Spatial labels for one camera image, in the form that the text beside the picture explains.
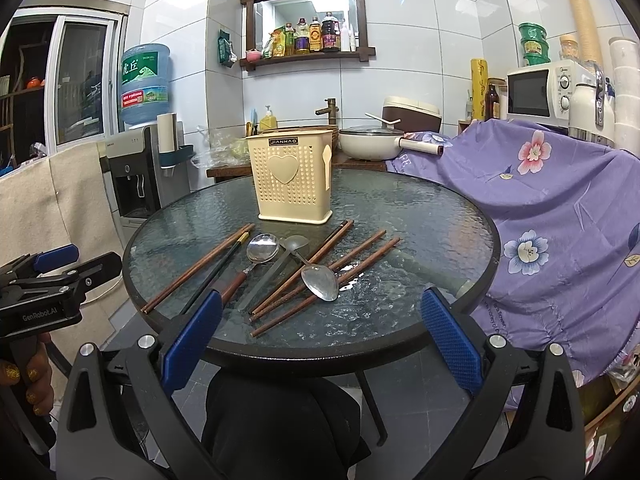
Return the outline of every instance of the spoon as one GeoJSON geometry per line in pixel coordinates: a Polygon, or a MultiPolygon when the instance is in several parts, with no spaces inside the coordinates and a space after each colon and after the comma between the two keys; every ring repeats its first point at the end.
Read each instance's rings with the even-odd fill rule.
{"type": "MultiPolygon", "coordinates": [[[[306,240],[305,245],[309,243],[309,240],[307,240],[305,237],[301,238],[304,238],[304,240],[306,240]]],[[[276,239],[277,248],[280,248],[280,245],[284,247],[284,242],[286,242],[287,240],[288,238],[283,240],[283,243],[279,243],[276,239]]],[[[302,240],[296,240],[296,246],[298,248],[304,247],[304,245],[300,245],[301,242],[302,240]]],[[[269,270],[267,270],[267,272],[265,272],[260,281],[252,286],[252,288],[244,294],[244,296],[242,297],[242,301],[240,301],[236,306],[237,310],[241,312],[244,311],[249,306],[255,295],[258,294],[258,292],[260,292],[265,286],[269,285],[269,282],[273,279],[273,277],[276,276],[287,265],[287,259],[291,254],[291,251],[289,251],[286,247],[285,249],[286,250],[284,254],[276,260],[276,262],[271,266],[269,270]]]]}
{"type": "Polygon", "coordinates": [[[312,264],[303,258],[298,249],[309,243],[303,236],[293,235],[282,241],[282,246],[305,264],[302,269],[302,281],[306,288],[323,301],[333,301],[338,297],[338,278],[327,266],[312,264]]]}
{"type": "Polygon", "coordinates": [[[280,245],[274,235],[261,234],[251,240],[246,247],[246,257],[249,258],[251,265],[236,274],[231,284],[222,293],[222,303],[228,303],[255,266],[273,260],[279,250],[280,245]]]}

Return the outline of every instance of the white kettle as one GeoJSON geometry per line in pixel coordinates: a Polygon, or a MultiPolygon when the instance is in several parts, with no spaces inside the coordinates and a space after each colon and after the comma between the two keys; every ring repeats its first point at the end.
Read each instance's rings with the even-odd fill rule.
{"type": "Polygon", "coordinates": [[[596,84],[575,86],[569,106],[569,137],[614,147],[616,116],[605,96],[604,76],[598,66],[596,84]]]}

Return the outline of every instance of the utensil holder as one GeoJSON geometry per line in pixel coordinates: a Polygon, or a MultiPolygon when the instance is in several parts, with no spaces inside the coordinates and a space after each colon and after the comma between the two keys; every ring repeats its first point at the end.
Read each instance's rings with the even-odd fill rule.
{"type": "Polygon", "coordinates": [[[331,217],[331,171],[322,157],[331,149],[331,130],[273,131],[247,141],[259,218],[323,224],[331,217]]]}

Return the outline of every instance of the soap dispenser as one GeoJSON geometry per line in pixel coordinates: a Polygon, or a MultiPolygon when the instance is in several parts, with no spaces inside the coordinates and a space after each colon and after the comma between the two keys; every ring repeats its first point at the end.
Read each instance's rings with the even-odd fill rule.
{"type": "Polygon", "coordinates": [[[264,132],[265,130],[273,130],[273,129],[278,127],[278,120],[273,115],[273,112],[271,111],[271,106],[267,105],[266,108],[267,108],[267,113],[260,120],[260,131],[261,132],[264,132]]]}

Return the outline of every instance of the bronze faucet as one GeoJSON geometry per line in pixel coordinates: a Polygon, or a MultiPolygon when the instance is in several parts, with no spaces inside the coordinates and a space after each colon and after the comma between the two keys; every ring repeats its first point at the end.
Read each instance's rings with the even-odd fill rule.
{"type": "Polygon", "coordinates": [[[337,113],[340,111],[340,108],[338,108],[335,105],[335,98],[329,98],[329,99],[325,99],[325,101],[327,102],[327,108],[322,108],[321,110],[316,110],[316,115],[324,115],[324,114],[329,114],[329,124],[337,124],[336,121],[336,116],[337,113]]]}

